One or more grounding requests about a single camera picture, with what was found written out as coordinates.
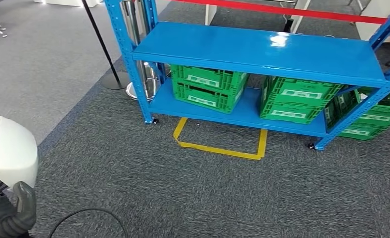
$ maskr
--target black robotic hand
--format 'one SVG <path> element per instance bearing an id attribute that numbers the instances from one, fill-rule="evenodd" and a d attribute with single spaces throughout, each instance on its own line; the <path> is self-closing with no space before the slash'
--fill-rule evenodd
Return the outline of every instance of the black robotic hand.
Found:
<path id="1" fill-rule="evenodd" d="M 0 192 L 0 238 L 27 237 L 36 222 L 36 195 L 24 182 L 13 187 L 18 196 L 17 207 Z"/>

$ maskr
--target black stanchion pole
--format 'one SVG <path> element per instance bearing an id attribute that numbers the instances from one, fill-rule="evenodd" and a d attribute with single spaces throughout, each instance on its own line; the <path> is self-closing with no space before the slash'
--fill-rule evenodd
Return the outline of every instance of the black stanchion pole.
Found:
<path id="1" fill-rule="evenodd" d="M 114 65 L 111 61 L 110 55 L 106 49 L 106 45 L 104 44 L 104 41 L 103 41 L 102 36 L 100 34 L 100 31 L 96 25 L 96 22 L 93 18 L 93 15 L 91 14 L 90 8 L 87 5 L 87 1 L 86 0 L 81 0 L 81 1 L 82 1 L 84 8 L 85 8 L 85 11 L 87 12 L 88 18 L 91 21 L 91 25 L 93 25 L 93 29 L 96 32 L 97 38 L 99 39 L 99 42 L 100 42 L 100 45 L 103 48 L 103 52 L 106 55 L 107 61 L 109 62 L 109 65 L 110 65 L 110 68 L 113 71 L 113 74 L 108 74 L 101 79 L 101 84 L 103 85 L 103 87 L 108 88 L 108 89 L 113 89 L 113 90 L 126 88 L 128 83 L 130 82 L 129 75 L 127 73 L 123 73 L 123 72 L 119 72 L 119 73 L 116 72 L 116 69 L 114 68 Z"/>

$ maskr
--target black cable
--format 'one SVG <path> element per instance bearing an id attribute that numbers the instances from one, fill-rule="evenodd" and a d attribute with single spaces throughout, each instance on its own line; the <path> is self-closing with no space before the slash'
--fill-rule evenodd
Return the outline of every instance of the black cable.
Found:
<path id="1" fill-rule="evenodd" d="M 53 233 L 55 233 L 56 229 L 64 222 L 66 221 L 68 218 L 72 217 L 73 215 L 75 214 L 78 214 L 78 213 L 81 213 L 81 212 L 86 212 L 86 211 L 100 211 L 100 212 L 105 212 L 107 214 L 110 214 L 111 216 L 113 216 L 120 224 L 120 226 L 122 227 L 122 230 L 123 230 L 123 233 L 125 233 L 125 238 L 129 238 L 129 235 L 128 235 L 128 232 L 126 231 L 126 228 L 125 226 L 123 225 L 122 221 L 119 219 L 118 216 L 116 216 L 113 212 L 109 211 L 109 210 L 106 210 L 106 209 L 103 209 L 103 208 L 86 208 L 86 209 L 81 209 L 81 210 L 78 210 L 78 211 L 75 211 L 69 215 L 67 215 L 66 217 L 64 217 L 62 220 L 60 220 L 58 223 L 56 223 L 56 225 L 53 227 L 53 229 L 51 230 L 48 238 L 52 238 L 52 235 Z"/>

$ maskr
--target crate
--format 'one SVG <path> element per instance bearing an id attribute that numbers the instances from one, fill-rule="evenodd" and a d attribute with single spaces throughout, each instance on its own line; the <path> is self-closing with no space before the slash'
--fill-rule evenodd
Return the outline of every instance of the crate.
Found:
<path id="1" fill-rule="evenodd" d="M 345 104 L 348 104 L 346 109 L 340 107 L 342 116 L 347 114 L 355 105 L 357 105 L 361 99 L 358 94 L 358 91 L 364 92 L 366 94 L 371 93 L 371 88 L 360 88 L 355 90 L 354 93 L 349 93 L 353 97 L 349 97 L 344 100 Z M 355 121 L 354 124 L 361 124 L 367 126 L 375 126 L 379 128 L 387 129 L 390 127 L 390 94 L 381 100 L 377 105 L 372 107 L 369 111 L 364 113 L 359 119 Z"/>
<path id="2" fill-rule="evenodd" d="M 322 109 L 319 107 L 305 107 L 301 104 L 268 101 L 261 110 L 260 118 L 310 124 L 320 111 Z"/>
<path id="3" fill-rule="evenodd" d="M 238 93 L 249 77 L 247 73 L 179 65 L 172 65 L 171 71 L 173 80 L 227 95 Z"/>
<path id="4" fill-rule="evenodd" d="M 304 106 L 298 103 L 274 102 L 269 99 L 271 80 L 268 77 L 262 86 L 259 99 L 259 117 L 269 120 L 283 120 L 300 124 L 310 124 L 322 110 L 320 107 Z"/>
<path id="5" fill-rule="evenodd" d="M 324 108 L 343 87 L 341 84 L 321 83 L 291 78 L 270 77 L 268 100 Z"/>
<path id="6" fill-rule="evenodd" d="M 361 125 L 351 125 L 345 129 L 339 136 L 354 138 L 357 140 L 372 140 L 374 137 L 382 133 L 384 129 L 379 129 L 377 127 L 361 126 Z"/>
<path id="7" fill-rule="evenodd" d="M 195 104 L 204 108 L 230 114 L 240 99 L 245 85 L 241 85 L 236 94 L 226 95 L 184 84 L 175 80 L 173 82 L 173 94 L 177 100 Z"/>
<path id="8" fill-rule="evenodd" d="M 348 114 L 359 103 L 357 91 L 351 91 L 335 96 L 328 102 L 323 112 L 325 115 L 326 127 L 334 126 L 344 115 Z"/>

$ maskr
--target shelf caster wheel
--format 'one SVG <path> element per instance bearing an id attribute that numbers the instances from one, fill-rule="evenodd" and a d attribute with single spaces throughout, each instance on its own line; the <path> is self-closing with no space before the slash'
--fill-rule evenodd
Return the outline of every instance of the shelf caster wheel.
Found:
<path id="1" fill-rule="evenodd" d="M 316 150 L 316 148 L 315 148 L 313 143 L 308 144 L 307 147 L 309 147 L 309 149 L 311 149 L 311 150 Z"/>

